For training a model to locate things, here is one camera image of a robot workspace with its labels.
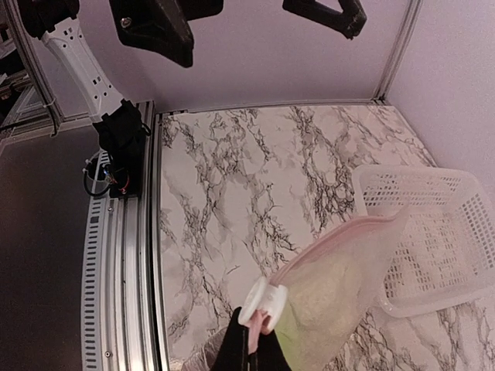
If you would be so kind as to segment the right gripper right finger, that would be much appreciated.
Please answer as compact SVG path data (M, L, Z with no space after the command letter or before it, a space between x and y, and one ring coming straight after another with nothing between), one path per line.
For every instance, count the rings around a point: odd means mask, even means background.
M274 332L260 335L255 353L257 371L291 371Z

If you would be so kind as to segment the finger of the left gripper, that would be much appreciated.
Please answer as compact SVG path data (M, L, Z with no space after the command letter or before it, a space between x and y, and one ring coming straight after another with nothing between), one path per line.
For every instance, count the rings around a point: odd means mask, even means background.
M342 34L346 39L360 35L367 15L360 1L339 0L341 11L313 0L284 0L282 8Z
M110 7L123 45L193 65L193 34L177 1L115 0Z

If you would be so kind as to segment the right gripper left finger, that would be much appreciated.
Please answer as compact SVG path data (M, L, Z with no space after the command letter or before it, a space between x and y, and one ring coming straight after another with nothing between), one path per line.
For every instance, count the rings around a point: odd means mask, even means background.
M234 310L211 371L248 371L248 328L238 323L241 307Z

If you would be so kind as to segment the clear zip top bag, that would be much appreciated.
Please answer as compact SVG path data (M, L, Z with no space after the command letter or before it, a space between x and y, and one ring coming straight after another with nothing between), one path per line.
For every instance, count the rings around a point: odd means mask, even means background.
M260 277L184 370L321 370L373 304L408 219L361 216Z

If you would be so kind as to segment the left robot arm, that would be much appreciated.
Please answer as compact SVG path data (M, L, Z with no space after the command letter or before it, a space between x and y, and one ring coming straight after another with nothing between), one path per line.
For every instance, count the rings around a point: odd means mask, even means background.
M63 64L79 87L99 145L109 156L102 174L112 198L139 197L144 177L145 143L151 134L138 108L107 78L85 41L77 18L78 1L19 1L27 33ZM112 1L119 41L158 53L189 68L194 38L189 21L221 13L222 1Z

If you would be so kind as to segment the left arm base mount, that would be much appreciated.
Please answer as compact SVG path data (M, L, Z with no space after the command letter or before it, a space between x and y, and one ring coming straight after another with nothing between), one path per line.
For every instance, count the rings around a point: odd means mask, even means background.
M83 186L86 194L95 198L101 198L107 193L112 199L139 198L142 195L145 145L150 134L150 127L143 124L137 137L138 154L128 159L124 167L117 167L117 161L110 155L108 163L100 165L97 164L98 154L87 159L83 168ZM89 180L93 183L103 182L106 186L101 191L93 192L88 185Z

